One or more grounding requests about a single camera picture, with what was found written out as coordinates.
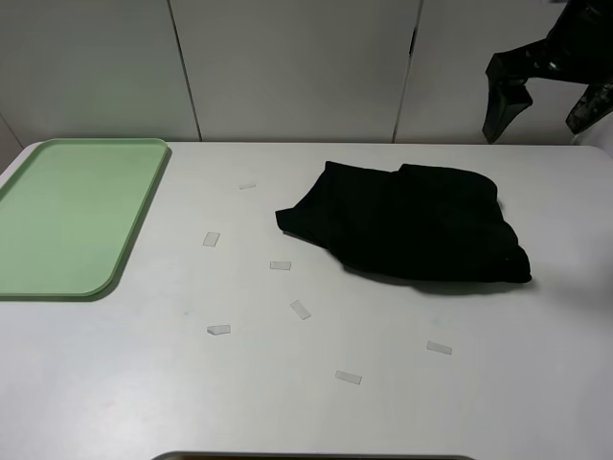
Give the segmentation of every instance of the plastic tray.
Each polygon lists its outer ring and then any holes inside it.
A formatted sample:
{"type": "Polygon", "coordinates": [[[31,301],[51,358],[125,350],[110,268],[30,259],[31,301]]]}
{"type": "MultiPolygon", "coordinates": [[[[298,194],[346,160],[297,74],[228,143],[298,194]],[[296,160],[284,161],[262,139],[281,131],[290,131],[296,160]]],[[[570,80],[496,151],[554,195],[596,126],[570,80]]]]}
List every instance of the plastic tray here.
{"type": "Polygon", "coordinates": [[[159,139],[37,146],[0,189],[0,300],[91,300],[113,285],[169,154],[159,139]]]}

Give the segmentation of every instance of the folded fabric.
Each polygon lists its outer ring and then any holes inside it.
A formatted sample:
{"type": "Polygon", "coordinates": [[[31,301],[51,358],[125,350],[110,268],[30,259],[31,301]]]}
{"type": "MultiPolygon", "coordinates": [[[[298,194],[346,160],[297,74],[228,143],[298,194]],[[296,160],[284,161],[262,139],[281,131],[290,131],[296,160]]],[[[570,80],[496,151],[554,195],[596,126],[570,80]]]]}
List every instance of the folded fabric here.
{"type": "Polygon", "coordinates": [[[476,172],[417,165],[384,172],[329,161],[294,208],[277,211],[277,224],[359,271],[527,283],[528,256],[497,192],[476,172]]]}

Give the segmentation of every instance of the white table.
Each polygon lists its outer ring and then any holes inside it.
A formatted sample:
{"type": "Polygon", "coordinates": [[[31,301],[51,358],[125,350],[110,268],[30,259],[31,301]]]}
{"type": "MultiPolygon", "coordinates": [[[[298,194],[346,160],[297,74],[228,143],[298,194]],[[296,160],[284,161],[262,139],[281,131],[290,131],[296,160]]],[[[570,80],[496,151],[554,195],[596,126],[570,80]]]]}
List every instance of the white table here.
{"type": "Polygon", "coordinates": [[[0,303],[0,458],[613,458],[613,161],[603,152],[170,147],[113,293],[90,304],[0,303]],[[534,283],[385,285],[284,236],[274,212],[293,206],[326,160],[487,175],[534,283]],[[238,189],[251,180],[256,188],[238,189]],[[209,231],[221,233],[215,248],[202,246],[209,231]],[[291,270],[270,270],[271,261],[291,261],[291,270]],[[289,307],[296,299],[311,318],[289,307]],[[206,333],[217,324],[232,333],[206,333]],[[427,351],[428,340],[453,355],[427,351]],[[336,370],[363,380],[343,382],[336,370]]]}

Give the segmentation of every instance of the tray rim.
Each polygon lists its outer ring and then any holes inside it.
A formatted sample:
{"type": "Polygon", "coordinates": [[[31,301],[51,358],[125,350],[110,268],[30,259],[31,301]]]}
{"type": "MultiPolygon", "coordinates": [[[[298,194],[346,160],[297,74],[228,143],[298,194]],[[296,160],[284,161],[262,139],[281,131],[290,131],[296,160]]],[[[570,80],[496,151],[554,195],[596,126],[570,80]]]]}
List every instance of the tray rim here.
{"type": "Polygon", "coordinates": [[[122,246],[119,254],[117,256],[117,260],[113,265],[113,268],[110,270],[109,276],[100,286],[95,287],[86,292],[54,292],[54,293],[12,293],[12,292],[0,292],[0,302],[2,301],[28,301],[28,300],[46,300],[46,301],[66,301],[66,300],[98,300],[98,298],[102,298],[110,291],[105,292],[102,296],[97,296],[97,294],[101,294],[108,288],[109,286],[114,285],[114,281],[119,282],[119,278],[116,277],[121,276],[125,265],[127,263],[127,259],[129,257],[129,253],[131,252],[131,248],[136,242],[136,237],[140,231],[140,227],[145,220],[145,216],[148,212],[148,207],[150,206],[157,187],[161,181],[161,178],[164,174],[164,170],[168,165],[170,160],[170,148],[166,141],[159,138],[147,138],[147,137],[138,137],[138,138],[53,138],[43,141],[37,144],[33,150],[30,152],[27,158],[12,172],[11,176],[7,178],[4,184],[0,186],[0,201],[6,196],[7,193],[11,191],[11,188],[19,181],[19,178],[23,175],[23,173],[32,165],[35,159],[48,147],[52,147],[58,144],[97,144],[97,143],[107,143],[118,145],[121,143],[128,144],[143,144],[143,143],[151,143],[153,146],[157,146],[160,149],[164,149],[162,153],[162,157],[160,159],[159,164],[153,174],[153,177],[148,185],[148,188],[145,192],[145,197],[141,201],[139,208],[136,212],[135,219],[132,221],[130,228],[125,236],[124,245],[122,246]]]}

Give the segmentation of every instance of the small white paper piece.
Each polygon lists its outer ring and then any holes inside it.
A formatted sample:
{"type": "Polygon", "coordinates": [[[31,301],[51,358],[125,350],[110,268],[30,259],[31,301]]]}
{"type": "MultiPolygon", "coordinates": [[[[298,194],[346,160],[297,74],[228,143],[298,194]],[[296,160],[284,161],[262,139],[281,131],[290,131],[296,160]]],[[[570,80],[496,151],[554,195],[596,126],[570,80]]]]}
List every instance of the small white paper piece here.
{"type": "Polygon", "coordinates": [[[349,374],[343,371],[336,371],[336,378],[339,380],[348,381],[349,383],[353,383],[354,385],[359,385],[360,381],[362,381],[362,376],[357,376],[356,374],[349,374]]]}
{"type": "Polygon", "coordinates": [[[255,182],[245,182],[244,184],[238,185],[238,188],[241,190],[245,189],[253,189],[256,186],[255,182]]]}
{"type": "Polygon", "coordinates": [[[207,328],[207,333],[210,335],[222,335],[230,333],[230,325],[229,324],[221,324],[219,326],[209,326],[207,328]]]}
{"type": "Polygon", "coordinates": [[[446,345],[441,345],[437,342],[431,342],[428,340],[428,344],[425,346],[428,350],[432,350],[433,352],[445,353],[446,355],[451,355],[451,347],[447,347],[446,345]]]}
{"type": "Polygon", "coordinates": [[[289,270],[291,269],[291,262],[271,262],[271,270],[289,270]]]}
{"type": "Polygon", "coordinates": [[[291,304],[290,307],[294,309],[294,311],[296,311],[296,314],[300,316],[300,319],[305,320],[310,318],[310,313],[300,300],[297,300],[296,302],[291,304]]]}
{"type": "Polygon", "coordinates": [[[220,235],[221,235],[220,233],[216,233],[216,232],[207,233],[207,236],[204,237],[204,242],[202,243],[202,245],[215,247],[217,244],[217,240],[219,240],[220,235]]]}

